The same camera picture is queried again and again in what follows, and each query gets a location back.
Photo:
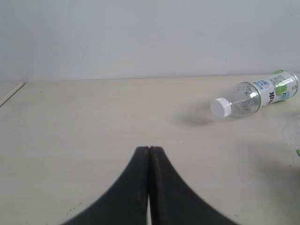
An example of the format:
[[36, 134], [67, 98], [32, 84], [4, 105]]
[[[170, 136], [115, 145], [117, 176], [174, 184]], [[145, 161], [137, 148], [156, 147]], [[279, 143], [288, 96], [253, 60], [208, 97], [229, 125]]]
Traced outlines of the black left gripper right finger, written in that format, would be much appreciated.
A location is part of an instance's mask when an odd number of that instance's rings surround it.
[[200, 198], [161, 147], [150, 147], [149, 198], [153, 225], [234, 225]]

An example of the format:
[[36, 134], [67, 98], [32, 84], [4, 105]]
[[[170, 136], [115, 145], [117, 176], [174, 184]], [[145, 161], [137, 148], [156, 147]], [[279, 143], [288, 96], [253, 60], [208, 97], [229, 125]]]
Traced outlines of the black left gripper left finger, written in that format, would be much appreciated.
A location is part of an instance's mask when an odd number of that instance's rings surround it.
[[137, 147], [111, 187], [66, 225], [145, 225], [148, 207], [150, 149]]

